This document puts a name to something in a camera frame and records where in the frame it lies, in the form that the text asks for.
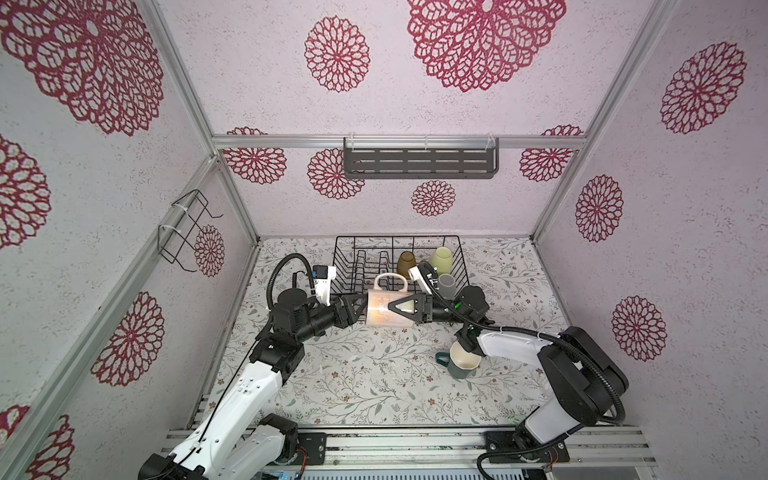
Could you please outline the pink mug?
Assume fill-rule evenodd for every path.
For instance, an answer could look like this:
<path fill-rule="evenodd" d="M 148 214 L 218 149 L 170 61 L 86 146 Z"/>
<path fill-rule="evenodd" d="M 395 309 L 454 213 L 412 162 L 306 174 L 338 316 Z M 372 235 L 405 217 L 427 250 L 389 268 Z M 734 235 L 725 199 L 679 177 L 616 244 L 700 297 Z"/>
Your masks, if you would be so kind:
<path fill-rule="evenodd" d="M 404 276 L 391 272 L 378 275 L 367 292 L 366 325 L 392 328 L 413 326 L 413 320 L 389 308 L 391 302 L 403 300 L 409 295 L 408 280 Z"/>

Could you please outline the grey cream cup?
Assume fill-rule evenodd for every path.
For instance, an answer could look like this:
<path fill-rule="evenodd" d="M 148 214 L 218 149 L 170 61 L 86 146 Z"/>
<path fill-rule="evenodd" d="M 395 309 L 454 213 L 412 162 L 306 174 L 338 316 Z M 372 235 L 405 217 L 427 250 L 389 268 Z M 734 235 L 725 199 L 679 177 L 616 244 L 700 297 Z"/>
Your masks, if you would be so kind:
<path fill-rule="evenodd" d="M 458 290 L 456 278 L 448 273 L 438 277 L 437 291 L 446 300 L 453 300 Z"/>

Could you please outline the amber glass cup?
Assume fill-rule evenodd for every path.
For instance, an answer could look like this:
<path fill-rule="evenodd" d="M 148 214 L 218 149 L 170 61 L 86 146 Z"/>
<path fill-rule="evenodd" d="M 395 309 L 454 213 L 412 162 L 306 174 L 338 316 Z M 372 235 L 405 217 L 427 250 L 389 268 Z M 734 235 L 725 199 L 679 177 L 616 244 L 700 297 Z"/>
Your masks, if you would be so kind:
<path fill-rule="evenodd" d="M 411 251 L 404 251 L 400 254 L 397 265 L 396 265 L 396 272 L 403 276 L 406 280 L 410 281 L 410 269 L 414 268 L 417 265 L 417 261 L 415 258 L 415 255 Z"/>

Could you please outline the light green cup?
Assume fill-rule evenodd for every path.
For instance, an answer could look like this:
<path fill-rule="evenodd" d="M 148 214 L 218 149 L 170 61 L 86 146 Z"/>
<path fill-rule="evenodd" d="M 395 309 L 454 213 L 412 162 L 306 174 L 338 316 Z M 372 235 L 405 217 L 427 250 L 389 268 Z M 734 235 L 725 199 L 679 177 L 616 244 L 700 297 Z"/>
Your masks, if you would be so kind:
<path fill-rule="evenodd" d="M 454 265 L 454 252 L 448 247 L 438 247 L 434 250 L 429 263 L 438 275 L 450 274 Z"/>

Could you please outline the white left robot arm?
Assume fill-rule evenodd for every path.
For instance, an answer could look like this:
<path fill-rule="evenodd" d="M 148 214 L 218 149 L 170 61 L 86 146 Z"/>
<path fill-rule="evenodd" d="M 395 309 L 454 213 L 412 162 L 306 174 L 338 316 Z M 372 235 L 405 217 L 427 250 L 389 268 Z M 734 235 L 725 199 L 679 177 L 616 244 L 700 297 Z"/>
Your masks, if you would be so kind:
<path fill-rule="evenodd" d="M 291 288 L 269 307 L 266 330 L 214 410 L 167 456 L 151 455 L 140 479 L 251 479 L 268 464 L 291 461 L 298 427 L 276 414 L 263 418 L 242 439 L 257 414 L 285 385 L 305 356 L 304 342 L 331 327 L 355 324 L 365 309 L 363 294 L 344 294 L 324 304 Z"/>

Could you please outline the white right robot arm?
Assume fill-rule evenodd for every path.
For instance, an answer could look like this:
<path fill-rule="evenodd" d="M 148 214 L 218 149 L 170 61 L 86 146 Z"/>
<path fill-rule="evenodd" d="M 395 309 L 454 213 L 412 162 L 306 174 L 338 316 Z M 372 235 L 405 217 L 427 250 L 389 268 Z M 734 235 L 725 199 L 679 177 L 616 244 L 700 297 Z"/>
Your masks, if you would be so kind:
<path fill-rule="evenodd" d="M 429 294 L 394 293 L 380 311 L 413 323 L 459 321 L 462 326 L 436 362 L 456 379 L 468 377 L 482 360 L 504 358 L 537 367 L 553 396 L 531 412 L 510 434 L 488 438 L 480 461 L 550 462 L 565 460 L 564 441 L 599 422 L 619 425 L 626 416 L 621 402 L 629 382 L 617 365 L 583 329 L 569 327 L 550 335 L 523 327 L 498 326 L 486 313 L 483 290 L 466 286 L 453 299 Z"/>

